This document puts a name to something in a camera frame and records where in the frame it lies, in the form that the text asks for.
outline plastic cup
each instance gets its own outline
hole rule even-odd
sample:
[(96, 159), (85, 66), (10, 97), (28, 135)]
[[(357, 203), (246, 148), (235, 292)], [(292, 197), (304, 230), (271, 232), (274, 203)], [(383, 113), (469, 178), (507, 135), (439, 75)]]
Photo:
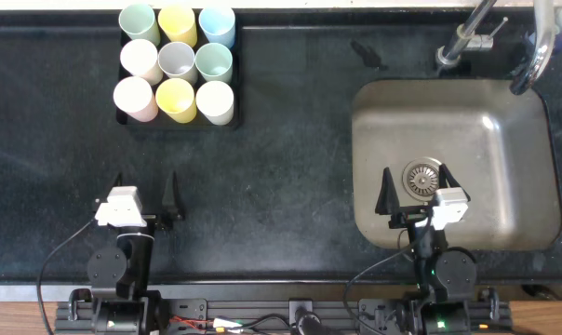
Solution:
[(196, 92), (196, 107), (213, 124), (227, 125), (234, 117), (234, 92), (220, 81), (205, 83)]
[(168, 79), (157, 88), (155, 96), (159, 108), (176, 122), (188, 123), (196, 117), (194, 89), (187, 81)]
[(232, 82), (234, 57), (232, 52), (219, 43), (208, 43), (196, 52), (196, 69), (207, 81)]
[(208, 42), (231, 48), (235, 43), (235, 14), (231, 8), (205, 8), (198, 16)]
[(169, 78), (180, 78), (196, 84), (198, 71), (194, 65), (194, 50), (182, 42), (166, 44), (159, 51), (159, 67)]
[(131, 39), (145, 39), (158, 46), (161, 42), (157, 20), (154, 11), (149, 5), (130, 5), (120, 12), (120, 28)]
[(149, 83), (137, 76), (122, 79), (114, 89), (117, 108), (141, 122), (148, 122), (157, 116), (153, 90)]
[(120, 52), (120, 62), (126, 71), (157, 85), (163, 72), (157, 64), (157, 48), (148, 40), (132, 40)]
[(194, 47), (197, 41), (194, 12), (184, 5), (163, 7), (159, 12), (159, 26), (171, 42), (183, 42)]

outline sink basin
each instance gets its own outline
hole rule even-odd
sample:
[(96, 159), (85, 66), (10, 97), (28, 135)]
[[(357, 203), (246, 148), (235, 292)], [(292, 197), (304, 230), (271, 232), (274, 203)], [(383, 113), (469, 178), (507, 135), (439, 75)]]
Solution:
[(544, 249), (562, 227), (542, 99), (500, 80), (387, 80), (357, 93), (352, 124), (355, 222), (373, 244), (396, 248), (398, 230), (374, 213), (382, 170), (401, 206), (436, 188), (440, 162), (471, 196), (463, 221), (446, 228), (452, 246)]

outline chrome faucet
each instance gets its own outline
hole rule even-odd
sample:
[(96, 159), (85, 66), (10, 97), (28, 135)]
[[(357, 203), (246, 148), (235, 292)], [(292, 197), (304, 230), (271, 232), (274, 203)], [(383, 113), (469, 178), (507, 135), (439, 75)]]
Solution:
[[(436, 62), (441, 67), (454, 67), (466, 50), (490, 50), (493, 37), (507, 21), (505, 20), (489, 36), (475, 35), (475, 28), (486, 17), (496, 0), (482, 0), (467, 21), (457, 27), (457, 31), (446, 46), (436, 51)], [(552, 0), (533, 0), (535, 15), (535, 51), (531, 62), (516, 75), (510, 86), (516, 95), (525, 93), (533, 86), (545, 69), (555, 40), (554, 3)]]

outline yellow cup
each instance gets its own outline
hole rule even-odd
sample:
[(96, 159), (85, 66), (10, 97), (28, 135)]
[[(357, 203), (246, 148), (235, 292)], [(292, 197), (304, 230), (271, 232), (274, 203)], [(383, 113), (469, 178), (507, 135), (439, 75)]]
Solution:
[(184, 5), (163, 7), (157, 20), (171, 42), (183, 42), (190, 47), (196, 45), (196, 19), (190, 7)]
[(188, 123), (196, 117), (194, 89), (183, 79), (164, 81), (157, 89), (155, 99), (159, 108), (176, 122)]

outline sink drain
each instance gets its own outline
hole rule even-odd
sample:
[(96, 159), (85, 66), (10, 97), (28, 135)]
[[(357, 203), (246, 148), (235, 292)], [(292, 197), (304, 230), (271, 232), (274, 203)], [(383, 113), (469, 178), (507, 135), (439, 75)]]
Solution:
[(403, 185), (414, 199), (428, 201), (438, 189), (440, 162), (430, 157), (418, 158), (403, 170)]

